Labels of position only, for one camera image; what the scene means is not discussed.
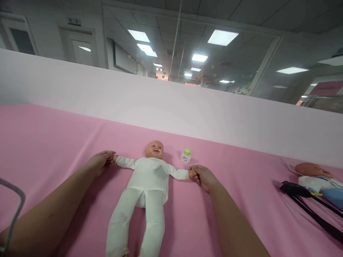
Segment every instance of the small bottle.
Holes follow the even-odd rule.
[[[190,149],[185,149],[183,154],[181,155],[181,161],[184,163],[189,163],[190,161]]]

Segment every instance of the baby doll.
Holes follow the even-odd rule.
[[[319,165],[309,162],[298,164],[295,171],[302,175],[299,185],[323,197],[343,211],[343,184],[333,179],[333,175]]]
[[[107,234],[106,257],[128,254],[129,222],[135,206],[145,208],[146,229],[140,257],[158,257],[164,234],[163,205],[168,200],[169,175],[177,180],[194,177],[193,170],[176,170],[162,161],[163,144],[150,142],[138,160],[115,155],[113,161],[123,168],[133,169],[128,187],[123,191],[112,214]]]

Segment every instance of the doll leg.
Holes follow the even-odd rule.
[[[128,253],[129,223],[142,192],[127,188],[121,194],[108,225],[106,257],[123,257]]]
[[[139,256],[158,257],[164,235],[164,192],[149,190],[144,193],[146,229]]]

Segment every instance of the white partition wall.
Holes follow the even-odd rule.
[[[0,49],[0,104],[23,103],[343,167],[341,114]]]

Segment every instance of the doll face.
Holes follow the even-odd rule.
[[[317,164],[309,163],[309,162],[298,164],[295,167],[295,171],[304,176],[333,178],[333,175],[329,171],[324,170]]]
[[[164,154],[163,144],[157,140],[152,141],[146,146],[144,153],[147,158],[155,157],[162,159]]]

